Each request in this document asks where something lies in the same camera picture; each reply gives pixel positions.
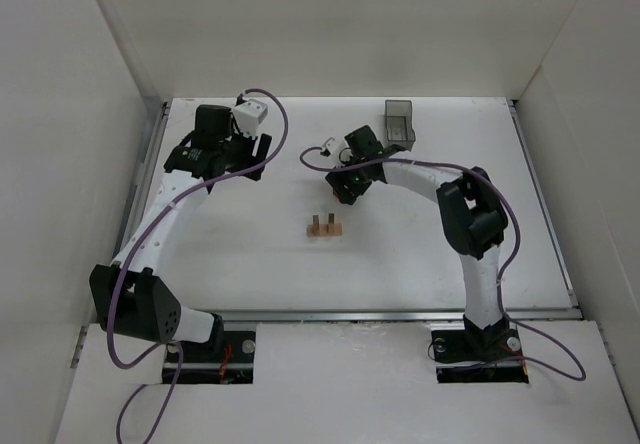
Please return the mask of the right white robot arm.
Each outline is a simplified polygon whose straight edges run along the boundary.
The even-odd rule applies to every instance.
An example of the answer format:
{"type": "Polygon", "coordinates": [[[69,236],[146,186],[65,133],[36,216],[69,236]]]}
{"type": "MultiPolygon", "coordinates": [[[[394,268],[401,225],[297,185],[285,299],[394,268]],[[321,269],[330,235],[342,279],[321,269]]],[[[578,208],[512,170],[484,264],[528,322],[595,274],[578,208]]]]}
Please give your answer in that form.
{"type": "Polygon", "coordinates": [[[510,332],[498,287],[508,219],[484,170],[420,164],[406,148],[384,146],[368,126],[346,135],[341,147],[328,140],[322,154],[337,158],[338,165],[325,180],[343,204],[354,204],[373,183],[381,182],[438,206],[445,239],[460,259],[465,310],[463,329],[432,334],[434,358],[446,364],[497,359],[510,332]],[[344,150],[348,157],[342,160],[338,157],[344,150]]]}

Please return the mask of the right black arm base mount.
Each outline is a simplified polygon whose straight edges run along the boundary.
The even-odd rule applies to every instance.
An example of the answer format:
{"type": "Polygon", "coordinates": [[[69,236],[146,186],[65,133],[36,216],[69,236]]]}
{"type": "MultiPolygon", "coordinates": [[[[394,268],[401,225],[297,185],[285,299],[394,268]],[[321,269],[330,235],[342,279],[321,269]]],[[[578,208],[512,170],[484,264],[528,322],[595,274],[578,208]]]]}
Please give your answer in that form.
{"type": "Polygon", "coordinates": [[[528,384],[526,365],[512,357],[522,356],[516,328],[484,340],[467,329],[435,328],[428,353],[436,364],[439,384],[528,384]]]}

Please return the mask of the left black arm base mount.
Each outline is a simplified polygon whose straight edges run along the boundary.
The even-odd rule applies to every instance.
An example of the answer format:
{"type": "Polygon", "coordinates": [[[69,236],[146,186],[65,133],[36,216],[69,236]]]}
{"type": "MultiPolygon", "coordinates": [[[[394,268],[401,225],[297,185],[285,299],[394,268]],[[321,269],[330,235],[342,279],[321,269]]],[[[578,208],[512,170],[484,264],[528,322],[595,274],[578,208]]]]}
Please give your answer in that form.
{"type": "Polygon", "coordinates": [[[183,363],[178,370],[178,353],[168,349],[161,369],[163,384],[177,376],[183,385],[248,385],[254,380],[256,324],[225,326],[222,343],[214,347],[183,342],[183,363]]]}

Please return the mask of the long light wood block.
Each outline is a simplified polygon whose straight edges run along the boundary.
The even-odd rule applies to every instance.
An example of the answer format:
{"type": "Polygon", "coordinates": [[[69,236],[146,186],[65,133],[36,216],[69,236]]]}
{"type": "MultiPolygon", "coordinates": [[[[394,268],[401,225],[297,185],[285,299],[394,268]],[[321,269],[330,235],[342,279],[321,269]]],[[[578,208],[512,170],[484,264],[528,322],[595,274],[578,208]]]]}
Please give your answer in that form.
{"type": "Polygon", "coordinates": [[[309,238],[340,237],[343,235],[343,228],[340,223],[308,225],[306,235],[309,238]]]}

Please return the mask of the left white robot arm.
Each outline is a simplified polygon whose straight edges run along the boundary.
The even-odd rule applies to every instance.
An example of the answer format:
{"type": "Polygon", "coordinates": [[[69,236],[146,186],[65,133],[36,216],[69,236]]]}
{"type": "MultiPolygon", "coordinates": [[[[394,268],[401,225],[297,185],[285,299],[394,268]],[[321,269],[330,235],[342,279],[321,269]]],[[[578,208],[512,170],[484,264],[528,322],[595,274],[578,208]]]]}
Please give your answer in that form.
{"type": "Polygon", "coordinates": [[[242,172],[261,178],[272,138],[258,131],[266,104],[241,97],[232,107],[202,104],[193,130],[170,152],[155,198],[138,228],[108,265],[89,278],[105,331],[158,344],[188,342],[218,351],[222,318],[179,302],[167,273],[180,235],[213,189],[213,181],[242,172]]]}

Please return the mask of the smoky transparent plastic bin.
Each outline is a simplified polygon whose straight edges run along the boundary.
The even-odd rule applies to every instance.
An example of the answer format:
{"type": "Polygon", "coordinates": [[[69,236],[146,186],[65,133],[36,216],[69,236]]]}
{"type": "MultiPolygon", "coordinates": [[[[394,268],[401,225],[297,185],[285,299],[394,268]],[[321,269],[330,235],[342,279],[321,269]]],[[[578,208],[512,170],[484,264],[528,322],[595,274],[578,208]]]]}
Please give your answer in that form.
{"type": "Polygon", "coordinates": [[[410,100],[386,100],[384,128],[389,145],[397,145],[411,151],[416,142],[413,103],[410,100]]]}

